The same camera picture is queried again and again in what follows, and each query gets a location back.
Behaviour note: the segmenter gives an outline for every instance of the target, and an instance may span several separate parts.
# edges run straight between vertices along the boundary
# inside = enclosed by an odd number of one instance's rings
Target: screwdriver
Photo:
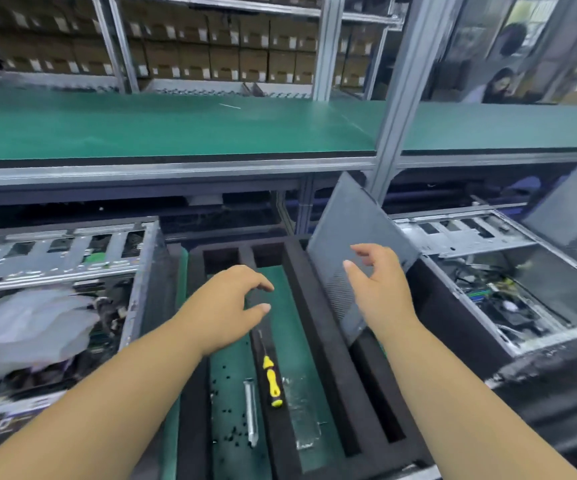
[[[275,369],[275,364],[268,356],[266,351],[266,346],[264,345],[264,339],[261,336],[261,330],[257,330],[260,334],[261,348],[264,350],[264,360],[261,363],[261,368],[266,371],[266,378],[268,379],[268,393],[270,394],[270,405],[274,408],[279,408],[284,404],[284,395],[282,390],[279,388],[279,383],[277,382],[277,371]]]

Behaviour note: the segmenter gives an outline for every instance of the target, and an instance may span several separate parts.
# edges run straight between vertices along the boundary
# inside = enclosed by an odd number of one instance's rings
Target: clear plastic bag
[[[30,288],[0,298],[0,379],[41,369],[83,352],[99,320],[88,310],[93,298],[63,285]]]

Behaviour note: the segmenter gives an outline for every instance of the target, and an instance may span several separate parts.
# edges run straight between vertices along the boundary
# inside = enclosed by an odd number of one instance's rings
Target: person's right hand
[[[369,278],[351,261],[344,261],[355,301],[364,320],[380,342],[384,342],[398,327],[417,322],[411,290],[397,255],[391,248],[379,244],[355,244],[351,249],[362,262],[373,266]]]

